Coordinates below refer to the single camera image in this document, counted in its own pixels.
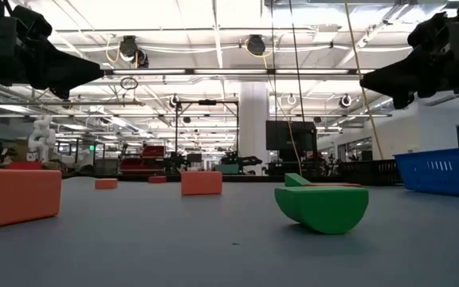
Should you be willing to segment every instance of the ceiling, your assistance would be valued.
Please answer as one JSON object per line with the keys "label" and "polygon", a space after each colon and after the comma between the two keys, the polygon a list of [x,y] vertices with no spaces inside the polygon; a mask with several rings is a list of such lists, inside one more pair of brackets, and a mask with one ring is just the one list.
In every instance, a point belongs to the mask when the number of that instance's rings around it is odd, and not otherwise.
{"label": "ceiling", "polygon": [[[265,66],[296,69],[297,62],[301,69],[356,68],[343,1],[326,0],[324,3],[311,4],[309,0],[295,0],[290,13],[289,6],[285,5],[287,1],[274,0],[276,6],[273,9],[273,19],[269,5],[271,1],[263,0],[10,1],[12,6],[21,4],[43,14],[55,30],[49,40],[59,50],[95,61],[102,69],[134,68],[121,57],[113,62],[117,58],[118,43],[125,35],[137,37],[138,45],[148,56],[151,69],[263,69]],[[446,8],[444,1],[420,1],[420,5],[396,5],[394,1],[385,0],[373,3],[366,0],[349,2],[359,62],[365,70],[380,68],[403,59],[410,52],[406,43],[409,32],[419,22]],[[268,48],[266,53],[270,55],[265,60],[253,57],[245,45],[242,46],[250,34],[262,35]],[[273,40],[276,48],[274,54]],[[102,111],[100,105],[106,104],[103,112],[108,115],[143,115],[141,118],[122,117],[128,126],[116,130],[129,132],[130,126],[134,128],[132,130],[155,138],[159,138],[160,133],[174,131],[171,128],[173,119],[146,116],[174,114],[168,104],[171,96],[176,95],[180,100],[238,100],[241,81],[249,81],[240,77],[136,76],[139,87],[125,91],[120,88],[122,78],[106,77],[75,88],[71,91],[71,100],[74,103],[93,102],[93,106],[98,107],[91,107],[91,113]],[[273,82],[267,77],[254,81],[268,81],[269,86]],[[288,78],[277,80],[274,86],[277,87],[275,92],[269,89],[271,112],[280,106],[287,114],[300,113],[298,100],[294,104],[288,103],[290,96],[298,99],[299,90],[307,114],[352,114],[363,110],[358,77],[329,75],[313,80],[304,78],[302,81]],[[342,109],[338,101],[345,94],[355,100],[350,108]],[[390,111],[384,109],[388,105],[380,104],[387,98],[374,92],[369,92],[368,97],[373,105],[378,106],[379,110],[374,112]],[[47,105],[59,99],[47,91],[34,91],[26,86],[14,86],[8,90],[0,87],[2,99],[8,102],[39,100],[44,102],[40,106],[42,110],[58,115],[90,113],[88,105],[73,108]],[[108,105],[116,101],[119,101],[118,104]],[[230,109],[222,104],[210,108],[193,105],[188,112],[226,116],[193,118],[191,123],[181,123],[181,126],[236,126]],[[55,121],[67,123],[69,119],[58,118]],[[334,123],[338,123],[334,118],[327,118],[323,122],[327,126]],[[96,117],[78,120],[77,124],[83,124],[95,132],[107,132],[110,128]],[[230,143],[234,136],[226,135],[233,135],[234,132],[222,129],[220,133],[225,135],[223,140],[218,140],[218,143],[207,140],[202,146],[215,147],[224,141]],[[192,140],[186,137],[186,144]]]}

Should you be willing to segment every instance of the green foam block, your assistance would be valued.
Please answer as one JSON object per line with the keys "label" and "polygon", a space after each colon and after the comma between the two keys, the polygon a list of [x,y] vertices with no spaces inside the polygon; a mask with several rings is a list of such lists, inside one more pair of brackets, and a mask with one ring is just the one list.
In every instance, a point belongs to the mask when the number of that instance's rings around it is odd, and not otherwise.
{"label": "green foam block", "polygon": [[284,215],[323,234],[344,234],[363,218],[369,201],[361,187],[280,187],[276,202]]}
{"label": "green foam block", "polygon": [[287,187],[304,187],[306,184],[311,183],[309,180],[303,178],[298,174],[285,174],[284,184]]}

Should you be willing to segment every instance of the gray floor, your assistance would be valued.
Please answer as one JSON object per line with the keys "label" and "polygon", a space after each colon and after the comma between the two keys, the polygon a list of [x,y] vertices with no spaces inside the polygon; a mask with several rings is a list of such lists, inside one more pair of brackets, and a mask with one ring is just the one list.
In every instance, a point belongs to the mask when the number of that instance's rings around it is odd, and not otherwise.
{"label": "gray floor", "polygon": [[64,182],[57,218],[0,228],[0,286],[459,286],[459,198],[373,188],[349,234],[314,234],[277,208],[275,183]]}

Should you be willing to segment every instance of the white humanoid robot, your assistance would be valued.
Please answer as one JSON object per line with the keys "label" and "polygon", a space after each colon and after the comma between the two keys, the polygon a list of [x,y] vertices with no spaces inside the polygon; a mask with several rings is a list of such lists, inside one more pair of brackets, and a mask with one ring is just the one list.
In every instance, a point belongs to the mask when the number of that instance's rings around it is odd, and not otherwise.
{"label": "white humanoid robot", "polygon": [[56,132],[50,128],[53,118],[51,116],[39,116],[33,123],[33,133],[29,137],[29,152],[36,152],[37,158],[28,160],[49,161],[49,149],[56,143]]}

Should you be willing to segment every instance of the black monitor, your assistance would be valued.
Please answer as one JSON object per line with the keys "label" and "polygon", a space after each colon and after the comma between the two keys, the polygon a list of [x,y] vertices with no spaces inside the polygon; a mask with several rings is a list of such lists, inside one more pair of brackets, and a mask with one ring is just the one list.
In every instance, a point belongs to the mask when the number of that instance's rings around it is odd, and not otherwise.
{"label": "black monitor", "polygon": [[[313,122],[290,122],[290,125],[298,152],[316,150],[316,127]],[[287,121],[267,120],[267,150],[293,150],[292,136]]]}
{"label": "black monitor", "polygon": [[192,163],[202,163],[202,154],[187,154],[187,160]]}

